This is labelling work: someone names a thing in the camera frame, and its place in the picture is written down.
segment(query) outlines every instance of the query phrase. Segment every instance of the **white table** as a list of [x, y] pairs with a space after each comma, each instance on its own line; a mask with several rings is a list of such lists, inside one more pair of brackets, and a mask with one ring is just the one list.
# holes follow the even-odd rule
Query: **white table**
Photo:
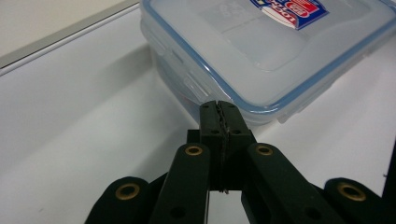
[[23, 59], [137, 0], [0, 1], [0, 68]]
[[[133, 10], [0, 77], [0, 223], [83, 223], [114, 180], [165, 173], [198, 124], [153, 69]], [[253, 128], [308, 181], [381, 194], [396, 134], [396, 37], [285, 124]], [[247, 223], [211, 193], [209, 223]]]

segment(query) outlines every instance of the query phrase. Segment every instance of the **transparent plastic container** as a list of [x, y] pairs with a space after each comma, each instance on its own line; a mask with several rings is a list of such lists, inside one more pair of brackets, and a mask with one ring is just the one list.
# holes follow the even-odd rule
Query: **transparent plastic container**
[[396, 30], [391, 0], [142, 0], [141, 9], [157, 69], [193, 116], [224, 100], [249, 124], [286, 121]]

